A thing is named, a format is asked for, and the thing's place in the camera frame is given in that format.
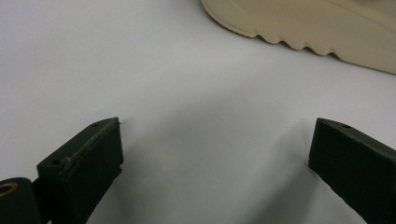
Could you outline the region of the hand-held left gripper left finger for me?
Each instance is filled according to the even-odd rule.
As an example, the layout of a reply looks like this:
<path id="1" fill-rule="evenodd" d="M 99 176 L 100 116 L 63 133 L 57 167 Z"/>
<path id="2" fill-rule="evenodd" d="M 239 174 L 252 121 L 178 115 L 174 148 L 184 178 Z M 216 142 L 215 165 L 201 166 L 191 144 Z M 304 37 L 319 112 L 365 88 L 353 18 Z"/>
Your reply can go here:
<path id="1" fill-rule="evenodd" d="M 97 121 L 37 165 L 52 224 L 86 224 L 123 164 L 120 121 Z"/>

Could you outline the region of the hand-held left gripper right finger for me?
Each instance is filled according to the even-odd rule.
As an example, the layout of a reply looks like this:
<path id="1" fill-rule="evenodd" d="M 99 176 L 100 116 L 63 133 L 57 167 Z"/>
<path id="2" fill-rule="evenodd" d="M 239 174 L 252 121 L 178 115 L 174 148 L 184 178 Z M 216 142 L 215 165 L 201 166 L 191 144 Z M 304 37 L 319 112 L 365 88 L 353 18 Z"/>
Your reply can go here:
<path id="1" fill-rule="evenodd" d="M 367 224 L 396 224 L 396 150 L 346 124 L 318 119 L 308 166 Z"/>

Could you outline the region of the beige foam clog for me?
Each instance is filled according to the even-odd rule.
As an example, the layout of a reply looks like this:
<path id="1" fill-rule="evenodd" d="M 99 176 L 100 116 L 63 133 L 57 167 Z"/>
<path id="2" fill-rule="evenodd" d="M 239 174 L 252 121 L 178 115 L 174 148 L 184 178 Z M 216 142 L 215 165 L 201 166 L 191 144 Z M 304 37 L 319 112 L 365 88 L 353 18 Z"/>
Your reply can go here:
<path id="1" fill-rule="evenodd" d="M 201 0 L 225 28 L 396 75 L 396 0 Z"/>

